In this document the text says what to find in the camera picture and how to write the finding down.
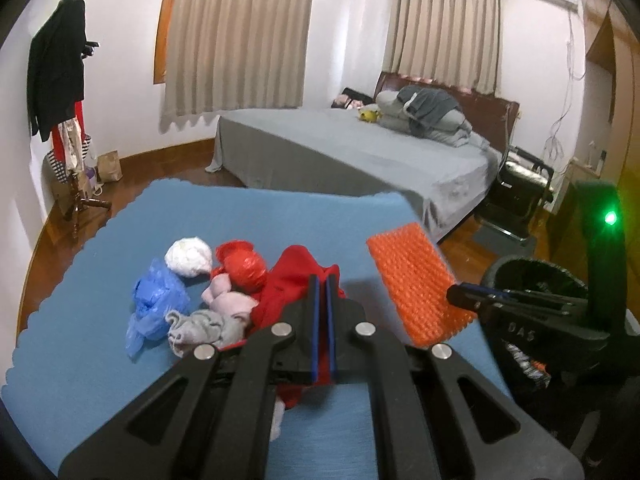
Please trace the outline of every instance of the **wooden cabinet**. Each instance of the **wooden cabinet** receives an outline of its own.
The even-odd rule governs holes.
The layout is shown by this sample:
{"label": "wooden cabinet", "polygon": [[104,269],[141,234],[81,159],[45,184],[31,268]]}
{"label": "wooden cabinet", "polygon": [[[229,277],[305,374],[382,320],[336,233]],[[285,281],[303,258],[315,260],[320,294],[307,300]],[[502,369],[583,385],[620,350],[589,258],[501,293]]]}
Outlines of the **wooden cabinet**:
{"label": "wooden cabinet", "polygon": [[[618,186],[625,222],[628,307],[640,319],[640,42],[611,0],[587,0],[587,60],[612,73],[612,125],[601,178]],[[571,180],[593,178],[578,169]],[[568,194],[548,227],[550,259],[586,278],[577,204]]]}

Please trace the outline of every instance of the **coat rack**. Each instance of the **coat rack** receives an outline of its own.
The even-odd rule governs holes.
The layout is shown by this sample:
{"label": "coat rack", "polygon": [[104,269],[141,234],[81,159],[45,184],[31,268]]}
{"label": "coat rack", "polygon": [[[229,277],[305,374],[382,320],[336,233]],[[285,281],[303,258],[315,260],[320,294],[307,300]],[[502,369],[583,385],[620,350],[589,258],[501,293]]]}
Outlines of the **coat rack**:
{"label": "coat rack", "polygon": [[[95,48],[96,46],[98,46],[97,43],[88,41],[86,47],[90,48],[91,53],[86,55],[83,53],[82,57],[84,58],[86,56],[90,56],[93,53],[93,48]],[[77,241],[78,230],[80,227],[80,212],[86,210],[88,207],[101,207],[110,210],[111,202],[84,197],[78,183],[78,174],[75,171],[69,171],[68,182],[72,203],[65,213],[65,219],[67,221],[73,221],[74,226],[72,230],[72,237],[74,241]]]}

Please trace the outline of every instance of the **green led light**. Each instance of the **green led light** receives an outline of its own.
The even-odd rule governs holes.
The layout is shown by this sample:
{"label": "green led light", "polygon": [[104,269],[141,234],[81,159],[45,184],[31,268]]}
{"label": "green led light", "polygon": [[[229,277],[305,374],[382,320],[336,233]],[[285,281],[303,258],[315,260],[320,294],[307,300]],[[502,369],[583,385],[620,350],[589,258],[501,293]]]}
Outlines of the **green led light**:
{"label": "green led light", "polygon": [[604,217],[604,221],[609,224],[609,225],[613,225],[618,221],[618,215],[616,215],[615,211],[609,211],[605,217]]}

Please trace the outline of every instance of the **wire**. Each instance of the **wire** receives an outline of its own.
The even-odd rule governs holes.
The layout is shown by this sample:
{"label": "wire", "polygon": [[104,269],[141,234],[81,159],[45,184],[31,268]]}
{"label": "wire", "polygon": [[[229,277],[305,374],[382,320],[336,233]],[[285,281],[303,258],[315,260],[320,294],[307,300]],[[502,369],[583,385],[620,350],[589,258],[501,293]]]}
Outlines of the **wire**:
{"label": "wire", "polygon": [[502,120],[504,121],[504,153],[502,154],[502,160],[500,161],[500,166],[498,167],[498,177],[505,163],[507,162],[507,158],[509,156],[509,147],[510,147],[510,135],[509,135],[509,118],[511,116],[511,103],[507,103],[507,111],[504,114]]}
{"label": "wire", "polygon": [[[584,74],[580,77],[576,77],[574,73],[574,64],[575,64],[575,35],[574,35],[574,24],[572,21],[572,13],[571,10],[567,10],[567,16],[569,18],[569,43],[566,47],[566,69],[569,75],[569,79],[566,85],[566,91],[564,92],[564,101],[562,102],[562,114],[560,118],[554,122],[549,128],[549,137],[545,142],[545,146],[543,149],[543,158],[549,161],[552,165],[558,160],[564,159],[564,148],[562,147],[562,142],[558,139],[558,132],[560,131],[560,127],[562,126],[562,120],[569,114],[574,102],[574,81],[581,81],[587,75],[587,71],[585,69]],[[564,170],[561,171],[558,175],[564,175],[566,170],[568,169],[568,164],[564,167]]]}
{"label": "wire", "polygon": [[566,67],[567,67],[567,70],[569,71],[569,76],[571,77],[571,79],[573,79],[574,81],[582,81],[584,77],[587,75],[587,69],[585,67],[584,74],[582,74],[580,77],[575,76],[575,73],[574,73],[574,66],[575,66],[574,22],[571,19],[572,13],[570,9],[567,9],[567,13],[569,16],[569,44],[567,45],[567,48],[566,48]]}

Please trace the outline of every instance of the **wooden headboard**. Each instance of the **wooden headboard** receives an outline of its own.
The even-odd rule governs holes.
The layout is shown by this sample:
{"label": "wooden headboard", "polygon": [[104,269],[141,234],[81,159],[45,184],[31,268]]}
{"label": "wooden headboard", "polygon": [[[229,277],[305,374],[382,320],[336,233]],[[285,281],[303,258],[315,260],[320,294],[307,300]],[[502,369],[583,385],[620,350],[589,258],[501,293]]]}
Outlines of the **wooden headboard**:
{"label": "wooden headboard", "polygon": [[457,88],[444,86],[434,82],[427,83],[423,80],[416,80],[414,78],[412,79],[404,75],[392,74],[390,72],[380,73],[380,79],[378,79],[374,98],[383,90],[393,90],[394,92],[397,92],[399,89],[407,85],[442,88],[443,90],[446,90],[451,96],[458,100],[462,106],[462,113],[472,124],[474,131],[488,140],[496,150],[501,153],[504,152],[506,148],[504,144],[504,118],[507,116],[507,110],[509,110],[507,126],[509,135],[511,135],[513,125],[515,124],[516,117],[518,116],[518,110],[520,109],[519,103],[489,95],[482,95],[474,91],[466,93],[458,90]]}

